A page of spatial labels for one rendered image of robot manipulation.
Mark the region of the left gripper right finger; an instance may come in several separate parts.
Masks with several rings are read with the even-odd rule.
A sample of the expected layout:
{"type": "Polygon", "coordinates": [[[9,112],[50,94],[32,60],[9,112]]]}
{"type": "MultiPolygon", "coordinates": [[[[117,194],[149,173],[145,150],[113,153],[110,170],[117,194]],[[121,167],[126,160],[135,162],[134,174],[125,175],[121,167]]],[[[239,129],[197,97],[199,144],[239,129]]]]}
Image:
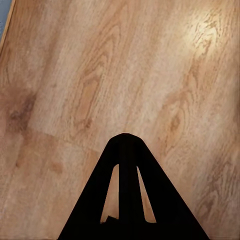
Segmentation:
{"type": "Polygon", "coordinates": [[[210,240],[145,142],[126,133],[133,240],[210,240]],[[137,167],[156,223],[145,220],[137,167]]]}

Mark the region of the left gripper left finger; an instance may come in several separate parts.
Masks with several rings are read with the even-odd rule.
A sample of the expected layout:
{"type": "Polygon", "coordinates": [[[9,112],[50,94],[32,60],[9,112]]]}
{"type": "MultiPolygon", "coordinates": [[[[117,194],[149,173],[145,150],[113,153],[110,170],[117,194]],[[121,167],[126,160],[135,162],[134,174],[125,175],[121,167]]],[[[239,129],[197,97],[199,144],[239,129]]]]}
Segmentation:
{"type": "Polygon", "coordinates": [[[57,240],[133,240],[125,133],[108,141],[57,240]],[[100,223],[113,168],[117,164],[118,222],[100,223]]]}

